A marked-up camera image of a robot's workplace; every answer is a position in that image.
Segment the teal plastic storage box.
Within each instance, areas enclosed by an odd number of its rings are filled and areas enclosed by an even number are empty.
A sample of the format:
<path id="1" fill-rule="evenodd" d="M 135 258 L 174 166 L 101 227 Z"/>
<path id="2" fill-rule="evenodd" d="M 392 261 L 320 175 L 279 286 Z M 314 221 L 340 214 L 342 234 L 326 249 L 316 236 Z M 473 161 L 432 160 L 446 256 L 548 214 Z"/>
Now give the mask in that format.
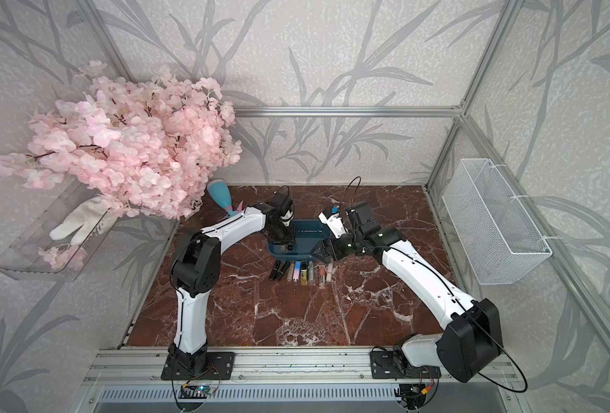
<path id="1" fill-rule="evenodd" d="M 316 245 L 332 236 L 327 225 L 319 220 L 293 220 L 296 229 L 293 244 L 267 244 L 267 251 L 278 261 L 313 261 L 311 251 Z"/>

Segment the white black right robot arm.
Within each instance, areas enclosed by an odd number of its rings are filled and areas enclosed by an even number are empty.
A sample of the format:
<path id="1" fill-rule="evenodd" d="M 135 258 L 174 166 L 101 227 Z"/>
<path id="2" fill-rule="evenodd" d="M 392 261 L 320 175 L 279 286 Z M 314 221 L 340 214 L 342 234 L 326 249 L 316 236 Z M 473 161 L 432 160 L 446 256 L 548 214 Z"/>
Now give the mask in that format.
<path id="1" fill-rule="evenodd" d="M 404 234 L 394 228 L 367 234 L 332 235 L 311 250 L 324 263 L 350 255 L 372 256 L 402 280 L 430 310 L 443 330 L 437 335 L 415 335 L 399 345 L 406 364 L 444 368 L 467 383 L 504 354 L 499 310 L 489 299 L 480 301 L 444 278 L 420 256 Z"/>

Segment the silver grey lipstick tube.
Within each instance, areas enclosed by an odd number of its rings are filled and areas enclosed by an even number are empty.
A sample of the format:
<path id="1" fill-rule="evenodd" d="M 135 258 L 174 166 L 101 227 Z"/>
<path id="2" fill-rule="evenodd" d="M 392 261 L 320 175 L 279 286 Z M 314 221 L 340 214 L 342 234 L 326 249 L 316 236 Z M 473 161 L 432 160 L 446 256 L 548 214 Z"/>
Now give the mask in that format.
<path id="1" fill-rule="evenodd" d="M 308 283 L 315 284 L 315 265 L 313 261 L 308 262 Z"/>

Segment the pale pink lipstick tube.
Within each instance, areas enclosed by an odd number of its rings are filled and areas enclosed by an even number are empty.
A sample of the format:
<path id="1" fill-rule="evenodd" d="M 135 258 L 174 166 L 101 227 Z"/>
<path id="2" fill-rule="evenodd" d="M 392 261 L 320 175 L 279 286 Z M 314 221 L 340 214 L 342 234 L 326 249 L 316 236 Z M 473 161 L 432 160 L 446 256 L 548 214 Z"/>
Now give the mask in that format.
<path id="1" fill-rule="evenodd" d="M 325 274 L 325 282 L 330 283 L 332 281 L 332 273 L 334 269 L 334 263 L 330 262 L 327 264 L 327 273 Z"/>

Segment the gold black lipstick tube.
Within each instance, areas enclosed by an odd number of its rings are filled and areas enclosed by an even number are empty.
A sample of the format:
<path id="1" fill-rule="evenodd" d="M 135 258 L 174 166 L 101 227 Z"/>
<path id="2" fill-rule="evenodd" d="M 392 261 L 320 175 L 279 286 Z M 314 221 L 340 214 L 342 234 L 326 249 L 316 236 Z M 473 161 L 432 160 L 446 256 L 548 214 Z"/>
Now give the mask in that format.
<path id="1" fill-rule="evenodd" d="M 300 262 L 301 265 L 301 269 L 300 269 L 300 283 L 303 286 L 308 285 L 308 268 L 309 268 L 309 264 L 308 262 Z"/>

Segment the blue pink lipstick tube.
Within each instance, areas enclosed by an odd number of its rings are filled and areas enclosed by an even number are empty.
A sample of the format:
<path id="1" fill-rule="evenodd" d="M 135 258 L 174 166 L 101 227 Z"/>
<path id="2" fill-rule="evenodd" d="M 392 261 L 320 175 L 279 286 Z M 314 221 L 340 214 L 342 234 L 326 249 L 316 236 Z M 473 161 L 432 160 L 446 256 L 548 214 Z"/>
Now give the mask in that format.
<path id="1" fill-rule="evenodd" d="M 301 262 L 294 263 L 293 281 L 299 282 L 301 274 Z"/>

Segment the beige slim lipstick tube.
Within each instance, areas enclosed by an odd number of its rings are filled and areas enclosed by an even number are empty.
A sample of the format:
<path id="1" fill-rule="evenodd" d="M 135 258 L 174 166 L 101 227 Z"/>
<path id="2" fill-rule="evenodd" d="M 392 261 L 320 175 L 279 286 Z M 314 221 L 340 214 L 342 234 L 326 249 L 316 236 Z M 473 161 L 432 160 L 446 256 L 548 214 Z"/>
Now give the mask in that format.
<path id="1" fill-rule="evenodd" d="M 287 281 L 292 282 L 294 279 L 294 267 L 296 266 L 295 262 L 289 263 L 289 268 L 287 271 Z"/>

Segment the pink cherry blossom tree crown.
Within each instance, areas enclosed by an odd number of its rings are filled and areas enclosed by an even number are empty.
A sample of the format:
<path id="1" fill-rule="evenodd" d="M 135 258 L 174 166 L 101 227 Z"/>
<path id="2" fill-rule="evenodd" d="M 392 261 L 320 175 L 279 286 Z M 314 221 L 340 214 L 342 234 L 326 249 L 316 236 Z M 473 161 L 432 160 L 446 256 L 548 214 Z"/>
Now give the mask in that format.
<path id="1" fill-rule="evenodd" d="M 83 68 L 91 81 L 84 99 L 33 116 L 27 151 L 1 155 L 0 176 L 39 190 L 74 176 L 118 215 L 193 215 L 212 175 L 240 159 L 234 106 L 211 77 L 180 80 L 162 67 L 133 83 L 102 69 L 99 61 Z"/>

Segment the green circuit board left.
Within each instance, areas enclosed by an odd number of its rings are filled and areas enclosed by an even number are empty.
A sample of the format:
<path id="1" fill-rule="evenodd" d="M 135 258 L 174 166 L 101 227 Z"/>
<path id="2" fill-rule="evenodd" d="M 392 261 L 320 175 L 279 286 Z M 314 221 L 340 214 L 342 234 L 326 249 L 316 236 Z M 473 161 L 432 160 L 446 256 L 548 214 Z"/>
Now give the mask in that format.
<path id="1" fill-rule="evenodd" d="M 217 394 L 219 389 L 219 385 L 183 384 L 179 389 L 178 396 L 184 400 L 211 399 Z"/>

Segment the white fabric glove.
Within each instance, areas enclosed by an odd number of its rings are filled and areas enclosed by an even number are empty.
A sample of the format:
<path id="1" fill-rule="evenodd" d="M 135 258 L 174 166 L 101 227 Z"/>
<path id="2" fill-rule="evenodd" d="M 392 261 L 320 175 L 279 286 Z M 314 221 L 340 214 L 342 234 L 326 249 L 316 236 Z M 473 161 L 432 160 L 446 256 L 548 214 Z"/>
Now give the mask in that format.
<path id="1" fill-rule="evenodd" d="M 53 241 L 71 236 L 70 245 L 80 246 L 90 236 L 108 232 L 118 220 L 104 203 L 103 196 L 96 196 L 77 206 L 64 221 L 49 233 Z"/>

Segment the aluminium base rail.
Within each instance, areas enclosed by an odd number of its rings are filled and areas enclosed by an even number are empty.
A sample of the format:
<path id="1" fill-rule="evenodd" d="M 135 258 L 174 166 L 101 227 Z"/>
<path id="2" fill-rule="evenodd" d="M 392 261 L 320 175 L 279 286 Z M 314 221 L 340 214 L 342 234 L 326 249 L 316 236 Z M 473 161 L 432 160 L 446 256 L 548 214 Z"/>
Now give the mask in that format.
<path id="1" fill-rule="evenodd" d="M 527 412 L 525 396 L 513 393 L 520 380 L 501 357 L 482 375 L 462 384 L 445 370 L 430 379 L 379 379 L 387 361 L 374 363 L 382 351 L 371 347 L 230 347 L 234 364 L 223 368 L 227 380 L 198 379 L 206 388 L 200 397 L 178 390 L 180 380 L 162 380 L 167 351 L 160 347 L 102 350 L 94 358 L 72 412 L 131 411 L 143 404 L 178 412 L 211 411 L 218 407 L 260 404 L 324 404 L 382 402 L 402 409 L 399 392 L 408 384 L 428 388 L 425 410 L 452 412 Z"/>

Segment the clear acrylic wall shelf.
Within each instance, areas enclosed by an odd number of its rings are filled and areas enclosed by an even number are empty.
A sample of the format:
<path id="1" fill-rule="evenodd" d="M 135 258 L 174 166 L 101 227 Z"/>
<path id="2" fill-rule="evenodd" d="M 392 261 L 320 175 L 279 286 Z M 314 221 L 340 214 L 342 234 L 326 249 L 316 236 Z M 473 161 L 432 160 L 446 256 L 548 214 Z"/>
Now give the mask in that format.
<path id="1" fill-rule="evenodd" d="M 14 280 L 77 280 L 113 225 L 97 196 L 82 183 L 70 185 L 0 255 L 0 273 Z"/>

